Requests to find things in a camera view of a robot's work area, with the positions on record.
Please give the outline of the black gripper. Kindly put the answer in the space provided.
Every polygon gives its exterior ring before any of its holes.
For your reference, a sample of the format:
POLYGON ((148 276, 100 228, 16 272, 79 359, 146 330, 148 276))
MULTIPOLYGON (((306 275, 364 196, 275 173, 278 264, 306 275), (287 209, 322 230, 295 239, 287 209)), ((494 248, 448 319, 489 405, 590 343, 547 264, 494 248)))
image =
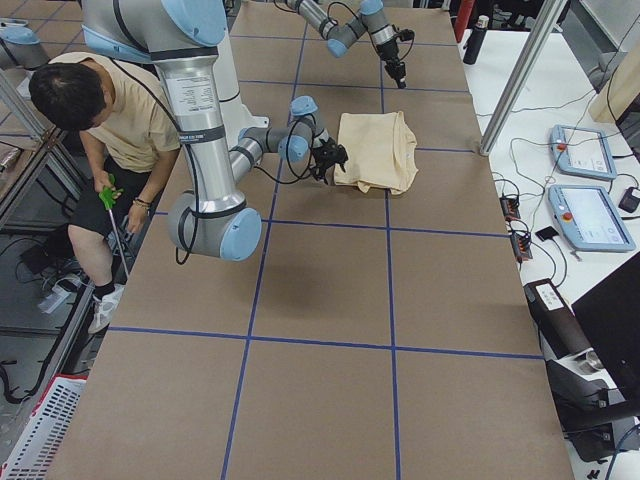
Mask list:
POLYGON ((385 71, 395 80, 399 89, 406 88, 406 67, 399 58, 399 48, 396 42, 385 42, 375 46, 376 53, 384 63, 385 71))
POLYGON ((345 163, 348 160, 346 149, 333 139, 322 141, 320 146, 313 147, 311 156, 315 164, 309 168, 309 171, 315 180, 322 180, 327 184, 326 173, 335 165, 338 165, 342 172, 346 171, 345 163))

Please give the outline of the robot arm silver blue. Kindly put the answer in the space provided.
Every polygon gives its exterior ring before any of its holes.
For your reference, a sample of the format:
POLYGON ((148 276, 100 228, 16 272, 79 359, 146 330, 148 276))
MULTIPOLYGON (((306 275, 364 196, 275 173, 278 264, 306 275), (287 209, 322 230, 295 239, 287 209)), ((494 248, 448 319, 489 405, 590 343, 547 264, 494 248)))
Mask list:
POLYGON ((273 4, 281 11, 300 15, 327 42, 328 50, 336 58, 344 56, 353 44, 367 34, 377 56, 384 63, 386 73, 399 89, 406 87, 404 58, 413 45, 404 56, 400 56, 398 44, 407 41, 413 43, 415 32, 390 23, 382 1, 361 1, 357 12, 342 1, 331 1, 326 10, 317 1, 273 1, 273 4), (340 24, 330 15, 330 9, 335 4, 344 6, 352 18, 340 24))
POLYGON ((311 156, 311 175, 348 155, 327 132, 315 101, 301 96, 290 104, 284 128, 246 126, 229 146, 214 64, 227 34, 220 1, 85 1, 87 45, 114 61, 154 65, 167 97, 164 110, 184 146, 193 188, 180 195, 168 228, 177 250, 242 261, 255 251, 260 214, 246 204, 237 183, 266 153, 284 160, 311 156))

